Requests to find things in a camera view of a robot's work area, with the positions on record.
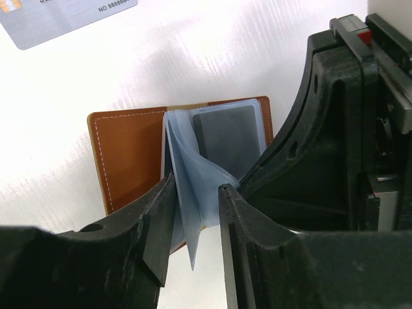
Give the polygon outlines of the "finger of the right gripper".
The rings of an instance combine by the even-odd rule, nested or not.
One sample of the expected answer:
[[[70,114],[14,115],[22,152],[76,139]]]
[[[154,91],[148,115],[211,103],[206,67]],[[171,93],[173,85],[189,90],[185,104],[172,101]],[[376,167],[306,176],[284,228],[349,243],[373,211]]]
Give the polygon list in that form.
[[[357,59],[330,33],[309,36],[303,78],[292,109],[242,180],[240,195],[290,228],[356,229],[360,129]]]

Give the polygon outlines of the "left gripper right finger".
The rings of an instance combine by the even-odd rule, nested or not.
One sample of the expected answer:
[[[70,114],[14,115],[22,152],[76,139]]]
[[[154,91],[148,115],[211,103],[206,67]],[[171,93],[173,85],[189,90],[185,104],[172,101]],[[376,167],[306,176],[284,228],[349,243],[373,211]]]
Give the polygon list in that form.
[[[219,189],[229,308],[410,308],[411,233],[296,234]]]

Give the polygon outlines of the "black credit card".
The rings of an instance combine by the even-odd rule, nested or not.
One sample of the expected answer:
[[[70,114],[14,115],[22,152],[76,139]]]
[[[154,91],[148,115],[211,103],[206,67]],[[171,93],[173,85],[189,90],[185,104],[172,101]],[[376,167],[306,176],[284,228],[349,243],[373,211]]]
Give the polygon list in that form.
[[[200,154],[241,180],[265,149],[261,112],[254,102],[216,106],[192,116]]]

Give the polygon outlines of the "brown leather card holder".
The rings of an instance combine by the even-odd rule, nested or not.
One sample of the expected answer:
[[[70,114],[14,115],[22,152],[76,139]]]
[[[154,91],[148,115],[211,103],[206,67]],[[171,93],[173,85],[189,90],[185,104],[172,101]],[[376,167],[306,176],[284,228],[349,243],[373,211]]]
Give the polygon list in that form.
[[[261,112],[266,149],[273,135],[266,96],[90,114],[89,134],[106,212],[121,209],[173,173],[178,206],[171,251],[186,246],[195,261],[200,232],[220,222],[219,186],[239,187],[241,180],[200,154],[192,116],[249,102]]]

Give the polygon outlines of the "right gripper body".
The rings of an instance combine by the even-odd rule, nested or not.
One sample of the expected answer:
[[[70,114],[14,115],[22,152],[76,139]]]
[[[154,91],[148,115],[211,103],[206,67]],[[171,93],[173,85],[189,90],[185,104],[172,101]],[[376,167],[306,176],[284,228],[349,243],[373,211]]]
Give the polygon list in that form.
[[[411,39],[378,14],[330,21],[361,68],[359,230],[411,230]]]

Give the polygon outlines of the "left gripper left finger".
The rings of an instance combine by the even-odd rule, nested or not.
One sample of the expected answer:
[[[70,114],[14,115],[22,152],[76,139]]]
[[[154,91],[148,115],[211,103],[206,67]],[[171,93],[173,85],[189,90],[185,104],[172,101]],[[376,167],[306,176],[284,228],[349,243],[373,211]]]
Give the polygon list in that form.
[[[170,174],[77,232],[1,227],[1,307],[156,308],[175,212]]]

